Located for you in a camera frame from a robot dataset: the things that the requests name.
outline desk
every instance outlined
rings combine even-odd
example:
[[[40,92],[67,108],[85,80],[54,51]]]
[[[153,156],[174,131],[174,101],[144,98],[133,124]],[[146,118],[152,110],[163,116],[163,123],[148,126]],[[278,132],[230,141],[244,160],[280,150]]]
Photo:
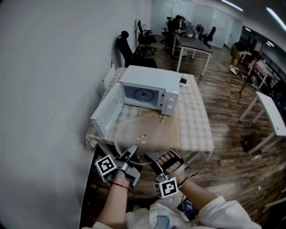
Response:
[[[273,102],[272,98],[269,96],[266,96],[260,92],[256,92],[256,97],[252,101],[252,103],[249,105],[249,107],[246,109],[246,111],[242,114],[242,116],[238,119],[240,122],[243,121],[245,116],[250,112],[250,110],[253,108],[254,104],[257,102],[257,100],[260,101],[263,109],[260,111],[260,113],[254,118],[252,123],[255,123],[263,113],[266,113],[268,120],[271,123],[273,132],[266,137],[262,142],[260,142],[257,146],[252,148],[251,150],[248,151],[248,154],[252,154],[259,148],[261,148],[263,145],[265,145],[267,142],[269,142],[273,137],[276,137],[276,139],[270,143],[269,145],[265,146],[262,149],[262,153],[265,152],[266,150],[270,149],[274,144],[276,144],[282,137],[286,136],[286,127],[284,124],[284,121],[275,105]]]
[[[173,44],[172,55],[174,55],[174,52],[175,52],[176,40],[179,42],[181,46],[180,57],[179,57],[179,62],[177,66],[177,72],[180,69],[184,49],[189,49],[189,50],[193,50],[192,58],[195,57],[196,51],[208,54],[204,70],[202,71],[202,76],[204,76],[207,65],[210,61],[212,51],[208,47],[206,47],[203,44],[203,42],[201,42],[199,39],[174,34],[174,44]]]
[[[117,69],[103,98],[113,85],[118,82],[125,70],[126,68]],[[85,137],[87,147],[94,148],[98,144],[105,153],[110,154],[106,144],[114,145],[115,132],[121,124],[131,118],[151,115],[168,128],[169,148],[178,152],[187,162],[190,163],[202,152],[212,152],[214,150],[214,142],[198,85],[193,75],[181,73],[182,76],[190,81],[190,87],[180,87],[180,94],[173,117],[161,115],[160,111],[157,110],[124,105],[106,139],[102,139],[96,132],[93,124],[90,124]]]

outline small black object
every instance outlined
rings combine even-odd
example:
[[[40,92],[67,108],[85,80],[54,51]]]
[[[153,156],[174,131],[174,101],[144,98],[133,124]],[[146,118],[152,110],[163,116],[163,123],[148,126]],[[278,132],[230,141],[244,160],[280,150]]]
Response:
[[[198,214],[198,210],[193,206],[193,204],[189,201],[188,198],[184,199],[184,201],[180,203],[177,209],[179,209],[181,212],[184,212],[185,215],[188,217],[189,221],[194,220],[196,215]]]
[[[186,84],[187,83],[187,79],[180,79],[180,83]]]

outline microwave door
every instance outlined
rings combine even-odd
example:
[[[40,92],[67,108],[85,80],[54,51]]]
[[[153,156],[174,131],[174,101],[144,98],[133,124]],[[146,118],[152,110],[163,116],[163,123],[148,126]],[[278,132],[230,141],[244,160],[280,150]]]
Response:
[[[108,136],[123,106],[122,86],[116,83],[90,118],[101,138]]]

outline white sleeve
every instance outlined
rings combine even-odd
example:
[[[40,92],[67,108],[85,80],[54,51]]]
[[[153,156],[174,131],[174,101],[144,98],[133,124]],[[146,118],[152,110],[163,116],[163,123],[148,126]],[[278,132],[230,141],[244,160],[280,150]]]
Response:
[[[226,202],[222,196],[214,199],[199,212],[201,222],[212,228],[261,229],[252,222],[237,201]]]
[[[112,229],[112,228],[100,222],[95,222],[95,224],[93,225],[93,228],[83,227],[82,229]]]

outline black bag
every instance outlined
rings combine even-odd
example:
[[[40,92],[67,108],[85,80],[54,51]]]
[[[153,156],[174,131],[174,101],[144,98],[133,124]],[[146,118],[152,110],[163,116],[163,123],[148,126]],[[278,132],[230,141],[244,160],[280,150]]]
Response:
[[[197,32],[199,32],[199,33],[203,33],[203,32],[204,32],[204,27],[199,24],[199,25],[197,25],[196,30],[197,30]]]

